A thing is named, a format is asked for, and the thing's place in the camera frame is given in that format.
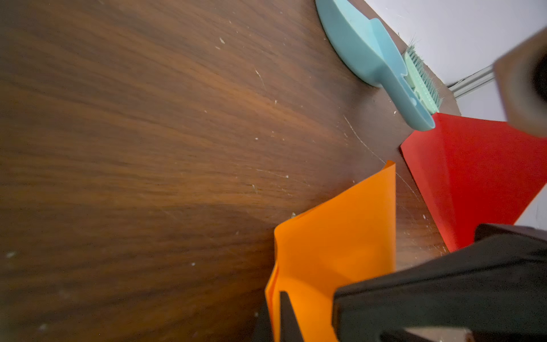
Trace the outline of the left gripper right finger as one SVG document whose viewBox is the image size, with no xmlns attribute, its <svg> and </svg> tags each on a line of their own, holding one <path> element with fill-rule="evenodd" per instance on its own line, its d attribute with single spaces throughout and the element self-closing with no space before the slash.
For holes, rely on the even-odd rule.
<svg viewBox="0 0 547 342">
<path fill-rule="evenodd" d="M 280 341 L 303 342 L 299 323 L 287 292 L 280 292 Z"/>
</svg>

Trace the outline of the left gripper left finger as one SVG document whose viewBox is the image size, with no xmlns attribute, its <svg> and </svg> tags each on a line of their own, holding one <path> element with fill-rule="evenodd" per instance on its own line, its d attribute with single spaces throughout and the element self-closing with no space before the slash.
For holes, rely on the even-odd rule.
<svg viewBox="0 0 547 342">
<path fill-rule="evenodd" d="M 252 342 L 273 342 L 273 333 L 269 308 L 266 301 L 262 307 L 255 313 L 256 325 L 252 334 Z"/>
</svg>

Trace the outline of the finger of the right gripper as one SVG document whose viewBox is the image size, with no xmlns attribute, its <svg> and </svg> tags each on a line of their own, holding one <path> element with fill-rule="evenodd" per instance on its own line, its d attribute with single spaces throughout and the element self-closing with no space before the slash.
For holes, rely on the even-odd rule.
<svg viewBox="0 0 547 342">
<path fill-rule="evenodd" d="M 477 341 L 546 340 L 546 232 L 482 224 L 463 249 L 341 287 L 339 341 L 415 341 L 411 328 L 466 328 Z"/>
</svg>

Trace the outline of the orange square paper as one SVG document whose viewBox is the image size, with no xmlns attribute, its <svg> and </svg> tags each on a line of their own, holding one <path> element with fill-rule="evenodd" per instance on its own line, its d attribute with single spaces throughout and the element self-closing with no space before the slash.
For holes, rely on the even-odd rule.
<svg viewBox="0 0 547 342">
<path fill-rule="evenodd" d="M 336 289 L 395 270 L 394 162 L 273 231 L 275 257 L 265 297 L 273 340 L 281 339 L 280 294 L 289 295 L 305 341 L 336 341 Z"/>
</svg>

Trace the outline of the red square paper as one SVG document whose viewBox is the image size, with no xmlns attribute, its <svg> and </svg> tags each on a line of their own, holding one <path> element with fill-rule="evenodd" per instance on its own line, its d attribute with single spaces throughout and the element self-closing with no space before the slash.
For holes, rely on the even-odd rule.
<svg viewBox="0 0 547 342">
<path fill-rule="evenodd" d="M 450 252 L 481 224 L 513 225 L 546 184 L 546 139 L 501 121 L 433 115 L 403 158 Z"/>
</svg>

